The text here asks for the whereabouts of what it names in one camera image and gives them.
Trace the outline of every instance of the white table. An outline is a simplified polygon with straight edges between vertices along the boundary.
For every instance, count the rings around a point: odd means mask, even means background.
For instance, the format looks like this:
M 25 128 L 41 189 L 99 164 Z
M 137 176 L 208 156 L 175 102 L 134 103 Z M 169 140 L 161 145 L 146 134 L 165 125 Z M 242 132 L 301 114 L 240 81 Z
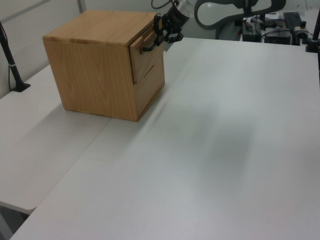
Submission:
M 30 214 L 110 118 L 65 111 L 50 66 L 27 82 L 0 99 L 0 206 Z
M 317 55 L 185 38 L 164 63 L 146 116 L 112 119 L 12 240 L 318 239 Z

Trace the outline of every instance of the box top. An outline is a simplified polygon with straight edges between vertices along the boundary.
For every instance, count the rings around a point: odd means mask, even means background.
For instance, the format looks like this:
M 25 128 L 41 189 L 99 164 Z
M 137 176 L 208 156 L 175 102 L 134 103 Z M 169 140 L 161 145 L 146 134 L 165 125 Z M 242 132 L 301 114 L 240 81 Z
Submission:
M 130 46 L 154 22 L 155 12 L 87 10 L 43 36 L 44 41 Z

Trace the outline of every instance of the wooden box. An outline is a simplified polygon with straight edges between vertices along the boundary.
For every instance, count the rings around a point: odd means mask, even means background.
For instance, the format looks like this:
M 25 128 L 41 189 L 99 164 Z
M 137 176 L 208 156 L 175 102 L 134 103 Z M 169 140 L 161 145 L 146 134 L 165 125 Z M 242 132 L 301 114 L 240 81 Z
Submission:
M 165 84 L 155 13 L 88 10 L 43 36 L 66 110 L 139 121 Z

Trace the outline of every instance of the drawer front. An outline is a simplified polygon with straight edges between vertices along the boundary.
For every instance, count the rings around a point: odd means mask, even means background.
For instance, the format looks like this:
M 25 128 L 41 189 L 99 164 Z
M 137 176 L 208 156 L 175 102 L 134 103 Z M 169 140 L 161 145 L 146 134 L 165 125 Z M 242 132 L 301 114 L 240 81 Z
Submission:
M 151 46 L 156 38 L 153 25 L 148 28 L 131 46 L 130 57 L 132 66 L 133 83 L 138 84 L 151 71 L 154 65 L 162 58 L 164 43 L 152 51 L 141 51 L 142 47 Z
M 163 56 L 161 55 L 144 78 L 133 86 L 136 108 L 138 116 L 140 116 L 153 97 L 165 84 L 165 73 Z

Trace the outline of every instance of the black box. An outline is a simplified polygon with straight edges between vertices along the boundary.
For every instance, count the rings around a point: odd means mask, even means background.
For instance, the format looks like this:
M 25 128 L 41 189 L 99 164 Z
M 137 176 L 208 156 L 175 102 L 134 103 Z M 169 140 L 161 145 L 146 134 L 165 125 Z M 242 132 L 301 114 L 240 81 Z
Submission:
M 264 42 L 266 44 L 291 44 L 291 33 L 288 28 L 266 28 Z
M 261 43 L 261 27 L 260 23 L 255 22 L 244 22 L 242 24 L 242 41 L 243 42 L 254 42 Z

